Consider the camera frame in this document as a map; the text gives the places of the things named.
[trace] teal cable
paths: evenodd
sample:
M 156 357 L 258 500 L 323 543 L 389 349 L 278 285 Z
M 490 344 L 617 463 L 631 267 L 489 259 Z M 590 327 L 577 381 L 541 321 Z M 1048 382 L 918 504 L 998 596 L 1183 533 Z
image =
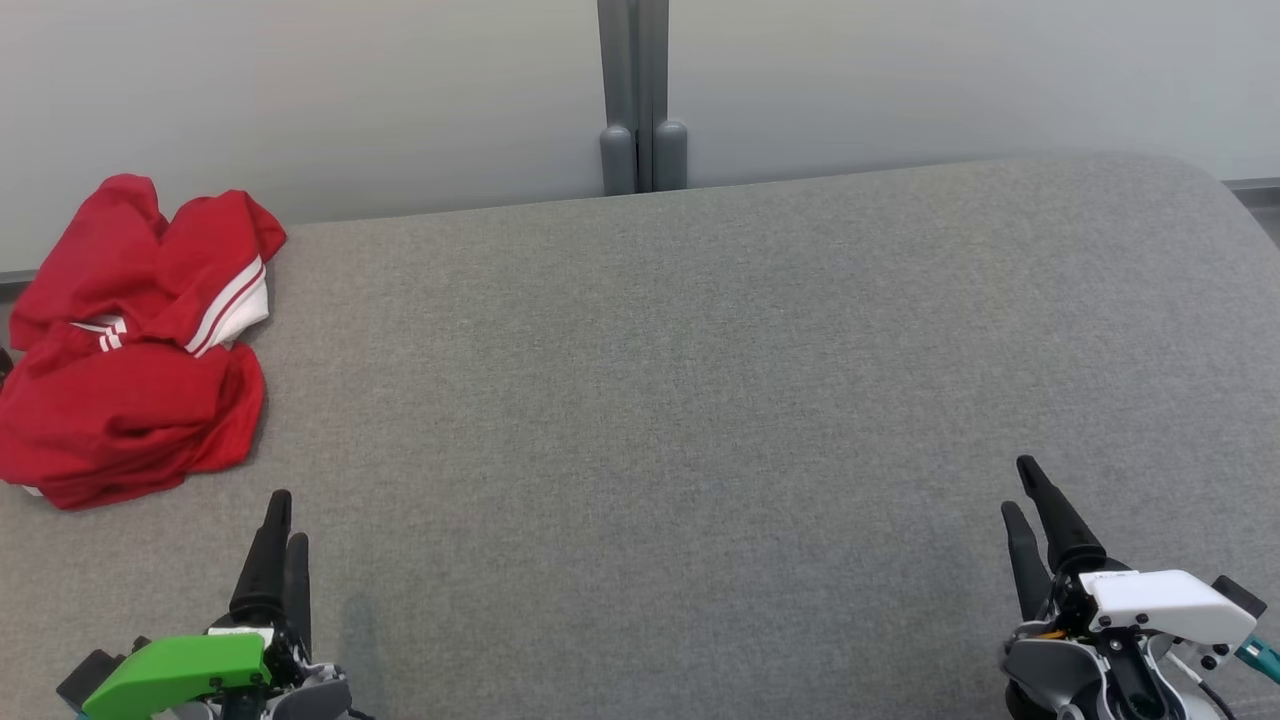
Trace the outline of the teal cable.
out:
M 1280 655 L 1257 635 L 1249 635 L 1249 639 L 1235 651 L 1235 656 L 1249 667 L 1271 678 L 1271 682 L 1280 684 Z

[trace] gray fabric surface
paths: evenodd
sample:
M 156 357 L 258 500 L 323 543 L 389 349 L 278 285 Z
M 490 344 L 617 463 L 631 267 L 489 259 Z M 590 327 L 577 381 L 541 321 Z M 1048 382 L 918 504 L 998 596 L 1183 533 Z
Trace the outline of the gray fabric surface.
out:
M 251 462 L 0 492 L 4 716 L 216 618 L 276 487 L 379 720 L 1000 717 L 1020 452 L 1112 555 L 1280 602 L 1280 254 L 1172 160 L 300 227 L 271 282 Z

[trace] green robot part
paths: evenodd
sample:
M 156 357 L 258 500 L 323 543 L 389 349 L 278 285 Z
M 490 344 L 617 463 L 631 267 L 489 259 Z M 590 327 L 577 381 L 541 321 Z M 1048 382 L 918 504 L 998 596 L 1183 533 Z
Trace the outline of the green robot part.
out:
M 90 720 L 150 720 L 214 692 L 214 685 L 270 684 L 262 651 L 262 637 L 256 633 L 154 641 L 129 655 L 84 701 L 84 715 Z

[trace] white robot part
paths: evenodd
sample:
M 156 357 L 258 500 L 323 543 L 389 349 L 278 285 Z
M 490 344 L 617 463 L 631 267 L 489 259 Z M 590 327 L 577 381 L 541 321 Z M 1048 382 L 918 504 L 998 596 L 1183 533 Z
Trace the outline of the white robot part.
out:
M 1253 615 L 1183 570 L 1080 573 L 1080 583 L 1098 605 L 1089 621 L 1096 633 L 1139 625 L 1196 643 L 1234 648 L 1257 625 Z

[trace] white stripe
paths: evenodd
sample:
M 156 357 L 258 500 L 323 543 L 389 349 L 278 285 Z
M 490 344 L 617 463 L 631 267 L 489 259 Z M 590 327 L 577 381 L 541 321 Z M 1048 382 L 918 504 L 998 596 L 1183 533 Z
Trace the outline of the white stripe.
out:
M 244 286 L 248 284 L 248 281 L 253 279 L 253 275 L 256 275 L 261 269 L 262 259 L 253 256 L 253 261 L 237 273 L 236 277 L 232 278 L 232 282 L 227 283 L 227 287 L 218 293 L 218 297 L 215 297 L 205 310 L 205 316 L 200 319 L 200 327 L 196 328 L 196 334 L 191 336 L 191 341 L 184 346 L 187 352 L 195 352 L 200 348 L 201 342 L 209 337 L 209 333 L 212 331 L 214 322 L 218 319 L 218 315 L 224 307 L 227 307 L 232 299 L 236 297 L 236 293 L 243 290 Z
M 246 328 L 265 320 L 269 314 L 266 306 L 266 275 L 264 274 L 234 304 L 227 307 L 227 313 L 223 313 L 223 319 L 218 320 L 218 324 L 214 327 L 214 334 L 209 338 L 209 345 L 200 352 L 196 352 L 196 357 L 200 357 L 215 345 L 236 340 Z

